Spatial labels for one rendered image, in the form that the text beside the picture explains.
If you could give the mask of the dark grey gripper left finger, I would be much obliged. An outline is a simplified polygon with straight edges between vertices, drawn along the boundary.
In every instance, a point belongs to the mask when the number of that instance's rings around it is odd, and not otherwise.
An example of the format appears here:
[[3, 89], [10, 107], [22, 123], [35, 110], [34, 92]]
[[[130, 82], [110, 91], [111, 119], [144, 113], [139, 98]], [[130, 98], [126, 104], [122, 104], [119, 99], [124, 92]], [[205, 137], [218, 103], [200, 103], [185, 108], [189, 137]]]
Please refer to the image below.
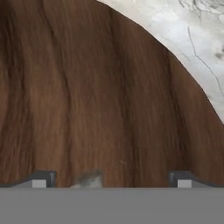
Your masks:
[[25, 187], [25, 188], [53, 188], [55, 187], [55, 171], [35, 171], [27, 178], [14, 183], [0, 184], [0, 188]]

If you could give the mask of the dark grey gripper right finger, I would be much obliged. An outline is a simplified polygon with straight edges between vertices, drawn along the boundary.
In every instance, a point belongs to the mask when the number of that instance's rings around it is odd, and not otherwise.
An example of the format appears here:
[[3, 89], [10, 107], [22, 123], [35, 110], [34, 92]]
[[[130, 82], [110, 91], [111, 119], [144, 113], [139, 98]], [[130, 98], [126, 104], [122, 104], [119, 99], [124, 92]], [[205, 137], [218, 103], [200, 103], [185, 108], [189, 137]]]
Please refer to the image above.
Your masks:
[[190, 171], [170, 171], [169, 186], [175, 188], [224, 188], [224, 185], [217, 185], [205, 180], [201, 180]]

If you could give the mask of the pale grey ice cube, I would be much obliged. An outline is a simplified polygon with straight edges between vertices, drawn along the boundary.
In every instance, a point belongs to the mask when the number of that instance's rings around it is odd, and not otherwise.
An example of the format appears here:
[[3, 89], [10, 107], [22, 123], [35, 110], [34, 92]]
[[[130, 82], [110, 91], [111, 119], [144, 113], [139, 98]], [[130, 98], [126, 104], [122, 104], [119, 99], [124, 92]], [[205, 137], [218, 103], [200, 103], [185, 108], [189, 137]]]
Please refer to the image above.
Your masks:
[[81, 174], [71, 188], [102, 188], [102, 172], [93, 170]]

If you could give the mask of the round brown wooden table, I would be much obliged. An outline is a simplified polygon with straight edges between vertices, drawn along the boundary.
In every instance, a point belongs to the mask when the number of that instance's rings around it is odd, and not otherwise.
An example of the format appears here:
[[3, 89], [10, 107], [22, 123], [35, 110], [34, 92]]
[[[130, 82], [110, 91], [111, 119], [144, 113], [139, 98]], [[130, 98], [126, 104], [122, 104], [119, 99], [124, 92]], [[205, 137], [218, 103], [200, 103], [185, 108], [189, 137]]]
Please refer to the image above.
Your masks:
[[0, 184], [98, 170], [164, 187], [172, 170], [224, 185], [224, 124], [176, 57], [96, 0], [0, 0]]

